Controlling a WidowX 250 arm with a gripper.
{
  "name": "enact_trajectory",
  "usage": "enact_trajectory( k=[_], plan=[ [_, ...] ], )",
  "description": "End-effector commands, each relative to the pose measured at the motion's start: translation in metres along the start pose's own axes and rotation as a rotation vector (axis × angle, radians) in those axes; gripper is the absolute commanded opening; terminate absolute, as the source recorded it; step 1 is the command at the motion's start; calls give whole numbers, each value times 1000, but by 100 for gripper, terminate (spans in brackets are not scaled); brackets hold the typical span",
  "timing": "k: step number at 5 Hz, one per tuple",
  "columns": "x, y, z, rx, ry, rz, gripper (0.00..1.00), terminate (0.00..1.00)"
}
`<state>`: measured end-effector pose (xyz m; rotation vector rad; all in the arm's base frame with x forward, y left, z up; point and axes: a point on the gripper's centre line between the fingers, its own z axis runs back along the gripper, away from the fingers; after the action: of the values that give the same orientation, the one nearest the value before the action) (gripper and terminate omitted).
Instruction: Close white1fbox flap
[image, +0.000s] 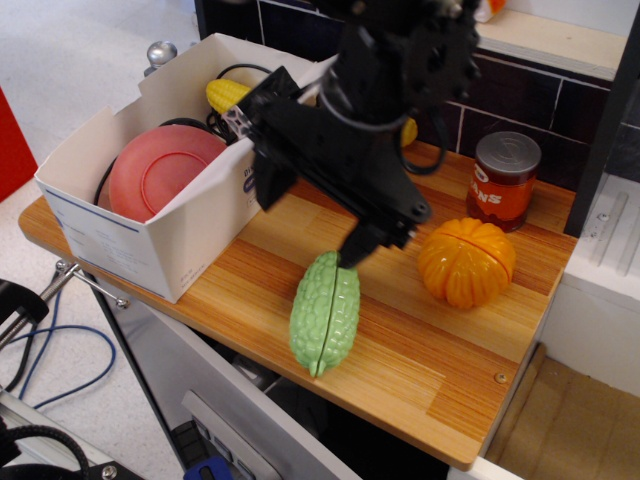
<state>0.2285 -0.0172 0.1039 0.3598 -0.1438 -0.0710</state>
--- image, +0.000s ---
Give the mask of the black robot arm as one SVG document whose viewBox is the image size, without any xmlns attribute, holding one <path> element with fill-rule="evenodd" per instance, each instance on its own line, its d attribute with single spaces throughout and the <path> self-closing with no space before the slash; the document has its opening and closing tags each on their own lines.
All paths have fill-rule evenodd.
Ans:
<svg viewBox="0 0 640 480">
<path fill-rule="evenodd" d="M 430 215 L 413 184 L 436 171 L 405 159 L 401 130 L 429 115 L 447 136 L 438 109 L 461 98 L 478 74 L 474 1 L 321 1 L 345 27 L 338 55 L 317 81 L 319 102 L 284 69 L 242 102 L 244 134 L 255 150 L 258 202 L 269 208 L 304 178 L 357 217 L 340 248 L 352 268 L 379 246 L 403 247 Z"/>
</svg>

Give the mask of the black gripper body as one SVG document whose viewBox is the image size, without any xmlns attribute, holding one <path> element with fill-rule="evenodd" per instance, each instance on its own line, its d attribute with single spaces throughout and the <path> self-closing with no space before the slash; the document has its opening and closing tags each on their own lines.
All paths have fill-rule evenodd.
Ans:
<svg viewBox="0 0 640 480">
<path fill-rule="evenodd" d="M 303 178 L 359 221 L 390 224 L 404 247 L 431 210 L 407 175 L 397 128 L 358 128 L 327 107 L 275 100 L 250 138 L 255 152 L 291 152 Z"/>
</svg>

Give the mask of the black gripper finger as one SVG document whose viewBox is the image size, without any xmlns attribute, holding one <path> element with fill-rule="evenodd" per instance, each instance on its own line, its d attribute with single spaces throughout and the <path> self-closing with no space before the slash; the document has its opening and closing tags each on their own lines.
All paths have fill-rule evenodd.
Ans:
<svg viewBox="0 0 640 480">
<path fill-rule="evenodd" d="M 394 230 L 390 224 L 359 221 L 339 250 L 339 267 L 345 269 L 356 267 L 379 246 L 388 246 L 393 233 Z"/>
<path fill-rule="evenodd" d="M 297 182 L 299 173 L 291 152 L 261 153 L 254 158 L 256 198 L 268 211 Z"/>
</svg>

